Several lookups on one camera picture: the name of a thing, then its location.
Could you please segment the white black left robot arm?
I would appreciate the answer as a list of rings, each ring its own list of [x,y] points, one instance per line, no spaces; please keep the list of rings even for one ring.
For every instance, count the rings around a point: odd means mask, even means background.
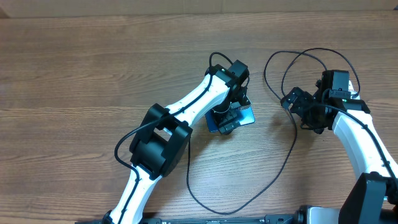
[[[167,177],[179,163],[189,144],[193,126],[206,114],[221,134],[230,134],[241,126],[240,110],[250,107],[247,98],[248,66],[239,60],[229,68],[210,64],[203,81],[181,100],[166,107],[152,105],[140,126],[122,137],[118,151],[129,137],[132,157],[124,162],[130,169],[129,180],[116,207],[108,211],[102,223],[139,223],[144,207],[158,181]]]

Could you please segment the blue Galaxy smartphone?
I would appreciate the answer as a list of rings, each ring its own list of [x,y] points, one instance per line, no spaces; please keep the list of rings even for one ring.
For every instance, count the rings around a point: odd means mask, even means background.
[[[205,114],[205,118],[206,118],[206,123],[207,123],[209,132],[211,132],[211,133],[219,132],[218,128],[216,127],[216,124],[213,120],[213,110],[207,112]],[[239,120],[240,120],[241,126],[245,126],[245,125],[254,123],[255,117],[254,117],[252,108],[249,107],[247,109],[240,110]]]

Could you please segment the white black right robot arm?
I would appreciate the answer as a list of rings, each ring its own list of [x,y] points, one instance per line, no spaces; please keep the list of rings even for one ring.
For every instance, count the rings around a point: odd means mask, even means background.
[[[397,223],[397,162],[373,125],[370,109],[354,91],[349,73],[326,70],[310,94],[294,87],[280,101],[297,114],[302,129],[333,131],[353,167],[356,183],[340,209],[304,206],[294,223]]]

